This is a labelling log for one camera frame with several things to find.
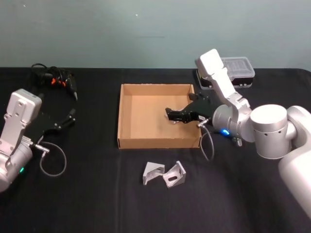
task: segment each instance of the gray-green wall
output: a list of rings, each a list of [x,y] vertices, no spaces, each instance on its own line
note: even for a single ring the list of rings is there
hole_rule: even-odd
[[[0,67],[194,67],[209,49],[311,70],[310,0],[0,0]]]

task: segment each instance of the blue led light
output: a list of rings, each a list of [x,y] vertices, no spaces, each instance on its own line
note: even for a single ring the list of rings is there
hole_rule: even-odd
[[[221,133],[223,136],[229,136],[229,135],[230,135],[229,130],[226,130],[226,129],[220,130],[220,133]]]

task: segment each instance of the open cardboard box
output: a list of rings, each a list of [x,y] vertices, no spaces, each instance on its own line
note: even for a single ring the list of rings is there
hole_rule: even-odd
[[[165,108],[180,110],[194,93],[191,84],[122,84],[118,145],[120,149],[198,148],[197,122],[173,124]]]

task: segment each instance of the table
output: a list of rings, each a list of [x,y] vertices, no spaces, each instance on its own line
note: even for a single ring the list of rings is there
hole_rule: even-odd
[[[282,182],[278,161],[214,135],[215,160],[199,149],[119,150],[117,123],[122,83],[193,83],[191,69],[71,69],[77,78],[77,123],[49,141],[63,148],[68,168],[60,178],[39,169],[39,154],[0,194],[0,232],[309,233],[311,220]],[[256,69],[253,86],[239,92],[252,108],[275,103],[311,111],[311,73]],[[11,92],[24,87],[27,68],[0,69],[1,115]],[[202,91],[215,98],[211,91]],[[62,119],[75,104],[61,90],[45,91],[44,112]],[[148,161],[172,167],[186,182],[168,190],[161,179],[142,185]]]

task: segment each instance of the cable connector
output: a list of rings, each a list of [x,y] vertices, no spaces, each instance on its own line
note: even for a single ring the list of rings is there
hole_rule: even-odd
[[[45,148],[39,144],[35,144],[35,148],[37,148],[38,150],[42,151],[42,155],[41,155],[41,158],[44,158],[44,156],[47,154],[47,153],[50,153],[50,150],[48,148]]]
[[[205,127],[206,124],[208,124],[208,122],[209,122],[209,119],[206,118],[205,120],[203,120],[203,121],[201,121],[200,123],[198,123],[198,124],[197,124],[197,127],[198,127],[198,128],[203,128],[203,127]]]

